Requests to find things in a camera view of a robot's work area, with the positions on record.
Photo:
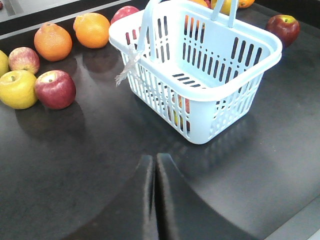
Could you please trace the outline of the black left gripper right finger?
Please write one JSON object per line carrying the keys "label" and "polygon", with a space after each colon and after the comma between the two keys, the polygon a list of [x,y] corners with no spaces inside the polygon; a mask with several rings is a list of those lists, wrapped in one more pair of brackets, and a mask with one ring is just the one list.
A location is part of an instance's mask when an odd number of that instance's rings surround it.
{"label": "black left gripper right finger", "polygon": [[188,185],[168,153],[155,162],[155,211],[161,240],[253,240]]}

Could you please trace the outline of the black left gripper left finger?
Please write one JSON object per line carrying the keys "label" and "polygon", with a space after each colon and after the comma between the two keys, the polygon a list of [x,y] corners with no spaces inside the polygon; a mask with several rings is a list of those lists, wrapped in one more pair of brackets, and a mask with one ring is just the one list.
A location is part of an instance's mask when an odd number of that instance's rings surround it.
{"label": "black left gripper left finger", "polygon": [[65,240],[157,240],[154,207],[155,163],[143,155],[132,177],[92,220]]}

